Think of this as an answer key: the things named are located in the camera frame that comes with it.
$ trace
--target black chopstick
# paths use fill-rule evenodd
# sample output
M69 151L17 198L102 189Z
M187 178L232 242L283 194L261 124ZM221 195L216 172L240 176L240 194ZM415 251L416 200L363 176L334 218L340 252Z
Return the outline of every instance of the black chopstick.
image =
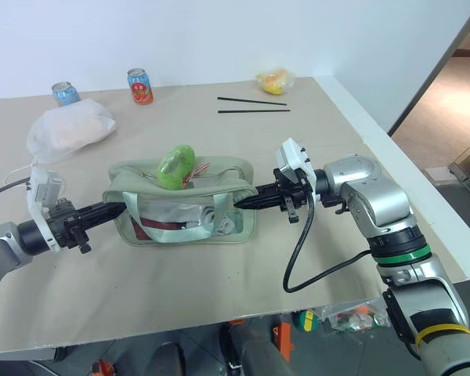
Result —
M246 112L291 112L291 110L218 110L218 114L241 114Z
M287 103L278 102L265 102L264 100L249 100L249 99L238 99L238 98L226 98L225 96L219 96L219 100L232 100L234 102L248 102L248 103L264 103L264 104L277 104L279 106L287 106Z

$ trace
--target green bag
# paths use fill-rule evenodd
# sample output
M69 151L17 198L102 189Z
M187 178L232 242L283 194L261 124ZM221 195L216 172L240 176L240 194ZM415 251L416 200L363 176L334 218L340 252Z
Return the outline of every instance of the green bag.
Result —
M253 168L235 157L196 157L196 166L210 166L191 178L184 190L158 185L160 159L126 161L110 168L104 202L125 202L115 219L129 244L240 243L254 232L255 211L233 203L258 194L252 186Z

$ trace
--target red can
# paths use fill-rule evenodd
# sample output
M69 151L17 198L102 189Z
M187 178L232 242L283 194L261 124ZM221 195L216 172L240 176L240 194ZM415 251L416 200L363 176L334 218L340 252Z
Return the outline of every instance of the red can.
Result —
M127 72L128 85L131 88L132 98L138 104L152 103L154 95L151 92L148 74L141 68L134 68Z

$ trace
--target yellow ring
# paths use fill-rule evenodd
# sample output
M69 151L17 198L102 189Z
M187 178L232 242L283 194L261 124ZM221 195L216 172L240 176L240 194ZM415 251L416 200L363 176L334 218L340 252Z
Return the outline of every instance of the yellow ring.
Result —
M463 331L464 333L470 334L470 329L464 327L463 325L458 324L439 324L439 325L432 325L431 327L426 327L422 331L418 333L416 337L416 347L418 350L420 349L421 341L423 338L431 333L435 333L436 331Z

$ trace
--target bag handle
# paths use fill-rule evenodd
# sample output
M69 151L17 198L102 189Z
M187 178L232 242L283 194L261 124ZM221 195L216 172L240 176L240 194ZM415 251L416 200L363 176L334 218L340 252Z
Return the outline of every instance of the bag handle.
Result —
M138 207L138 194L132 192L123 192L122 197L127 205L128 213L138 223L143 232L158 243L179 243L194 240L206 239L212 236L214 230L219 226L223 219L229 203L229 194L220 193L213 195L214 199L214 220L203 223L200 226L183 230L162 230L144 226L141 222Z

